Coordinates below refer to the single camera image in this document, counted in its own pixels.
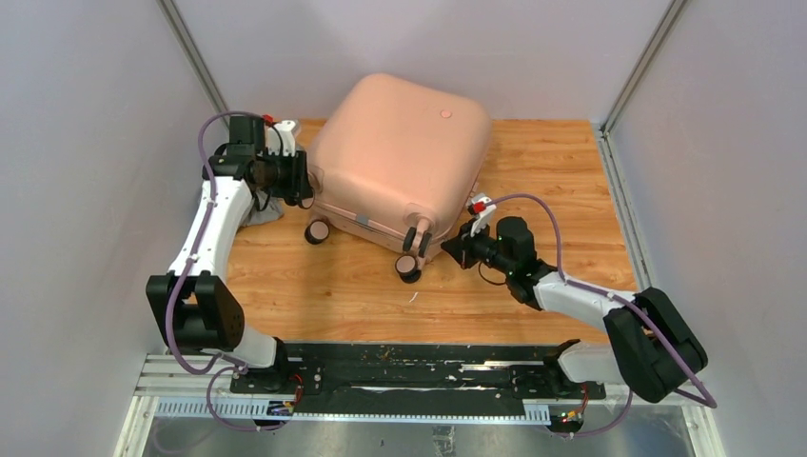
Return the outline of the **pink suitcase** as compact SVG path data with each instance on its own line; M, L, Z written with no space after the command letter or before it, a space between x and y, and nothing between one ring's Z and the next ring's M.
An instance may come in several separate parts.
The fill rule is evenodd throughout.
M307 149L315 196L305 239L342 230L398 253L396 273L418 281L478 185L491 130L471 98L363 77Z

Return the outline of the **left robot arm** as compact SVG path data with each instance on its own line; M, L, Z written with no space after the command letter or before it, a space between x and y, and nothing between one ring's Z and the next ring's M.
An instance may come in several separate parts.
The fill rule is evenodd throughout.
M197 136L203 161L199 207L177 257L167 272L148 278L146 295L160 333L179 366L208 374L219 361L269 393L291 381L285 344L247 322L226 285L227 261L237 231L252 222L273 221L278 206L301 206L312 199L305 149L297 142L296 120L226 111L228 139L213 153L205 149L204 122Z

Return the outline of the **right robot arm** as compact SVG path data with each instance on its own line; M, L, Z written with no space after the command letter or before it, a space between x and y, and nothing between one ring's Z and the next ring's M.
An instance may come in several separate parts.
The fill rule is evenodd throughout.
M520 217L508 216L491 235L463 224L442 242L461 268L483 264L503 274L513 298L606 333L605 344L569 340L552 349L543 383L567 397L582 383L623 384L649 403L676 393L708 407L717 402L698 378L708 364L705 349L659 288L632 292L584 282L539 257L533 233Z

